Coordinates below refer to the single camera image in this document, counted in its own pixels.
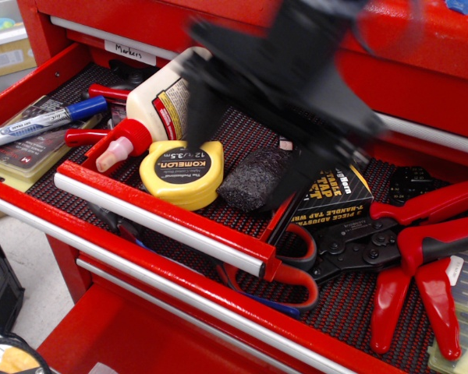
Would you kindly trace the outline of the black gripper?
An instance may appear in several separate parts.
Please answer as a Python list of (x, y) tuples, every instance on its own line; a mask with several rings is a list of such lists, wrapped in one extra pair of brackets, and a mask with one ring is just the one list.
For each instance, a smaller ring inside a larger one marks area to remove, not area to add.
[(188, 147), (199, 149), (215, 134), (229, 105), (294, 142), (283, 150), (265, 210), (306, 192), (328, 161), (350, 158), (385, 131), (335, 67), (339, 45), (364, 7), (363, 1), (284, 1), (261, 37), (209, 22), (190, 27), (211, 57), (184, 65)]

